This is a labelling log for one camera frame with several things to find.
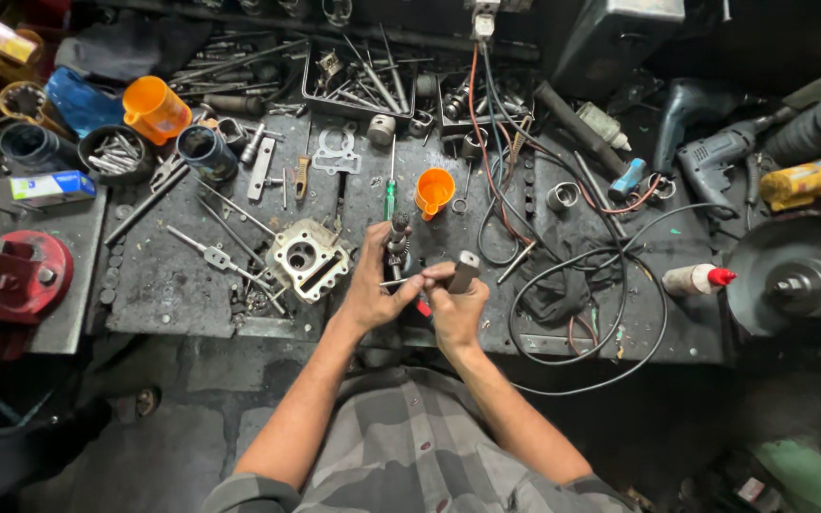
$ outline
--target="hand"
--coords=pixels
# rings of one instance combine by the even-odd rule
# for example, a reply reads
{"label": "hand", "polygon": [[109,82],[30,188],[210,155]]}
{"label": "hand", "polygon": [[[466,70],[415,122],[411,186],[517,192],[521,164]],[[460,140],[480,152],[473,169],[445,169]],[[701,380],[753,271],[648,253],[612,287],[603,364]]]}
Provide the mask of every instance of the hand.
{"label": "hand", "polygon": [[391,296],[379,286],[385,281],[382,257],[390,229],[391,223],[388,221],[367,228],[362,254],[350,280],[348,295],[336,313],[342,321],[359,330],[359,337],[377,326],[394,321],[401,310],[420,294],[423,287],[421,275],[411,276]]}
{"label": "hand", "polygon": [[432,309],[436,343],[449,359],[469,349],[480,350],[478,323],[484,304],[490,297],[490,287],[477,278],[473,278],[467,292],[449,294],[439,283],[451,279],[454,274],[454,262],[442,262],[423,270],[423,277],[426,278],[423,289]]}

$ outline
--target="blue plastic bag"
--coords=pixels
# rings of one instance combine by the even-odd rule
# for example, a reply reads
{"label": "blue plastic bag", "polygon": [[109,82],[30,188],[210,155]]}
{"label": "blue plastic bag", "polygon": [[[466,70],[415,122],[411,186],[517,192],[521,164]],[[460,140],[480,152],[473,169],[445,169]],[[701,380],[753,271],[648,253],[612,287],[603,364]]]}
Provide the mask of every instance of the blue plastic bag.
{"label": "blue plastic bag", "polygon": [[53,73],[46,92],[68,126],[81,138],[104,125],[122,124],[122,98],[111,98],[91,87],[67,67]]}

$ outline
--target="sleeve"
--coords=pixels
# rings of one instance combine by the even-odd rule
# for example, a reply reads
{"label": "sleeve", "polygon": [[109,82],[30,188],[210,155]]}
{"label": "sleeve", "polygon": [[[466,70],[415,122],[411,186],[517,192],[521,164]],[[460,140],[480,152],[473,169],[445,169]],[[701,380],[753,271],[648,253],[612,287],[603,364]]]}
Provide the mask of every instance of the sleeve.
{"label": "sleeve", "polygon": [[290,513],[300,500],[289,484],[256,474],[233,474],[204,499],[201,513]]}
{"label": "sleeve", "polygon": [[530,473],[516,486],[514,500],[528,513],[632,513],[639,510],[596,475],[579,477],[560,485]]}

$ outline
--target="orange cup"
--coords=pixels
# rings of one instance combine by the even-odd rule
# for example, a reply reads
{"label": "orange cup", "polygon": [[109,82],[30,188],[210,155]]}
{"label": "orange cup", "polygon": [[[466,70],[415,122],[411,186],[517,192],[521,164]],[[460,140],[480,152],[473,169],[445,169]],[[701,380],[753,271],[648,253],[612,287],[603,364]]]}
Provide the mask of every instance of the orange cup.
{"label": "orange cup", "polygon": [[191,123],[189,106],[156,76],[132,82],[122,95],[122,107],[126,110],[122,121],[158,146]]}
{"label": "orange cup", "polygon": [[428,221],[449,204],[455,194],[455,180],[445,169],[427,169],[417,179],[413,201],[423,211],[423,220]]}

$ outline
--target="plaid shirt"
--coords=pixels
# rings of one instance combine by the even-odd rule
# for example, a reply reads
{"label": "plaid shirt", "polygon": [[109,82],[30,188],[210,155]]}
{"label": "plaid shirt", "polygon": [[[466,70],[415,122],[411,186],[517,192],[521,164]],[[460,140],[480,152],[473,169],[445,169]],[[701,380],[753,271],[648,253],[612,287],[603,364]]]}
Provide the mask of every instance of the plaid shirt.
{"label": "plaid shirt", "polygon": [[289,485],[234,474],[201,513],[450,511],[624,513],[594,475],[565,486],[509,456],[486,435],[459,380],[394,368],[347,380],[301,496]]}

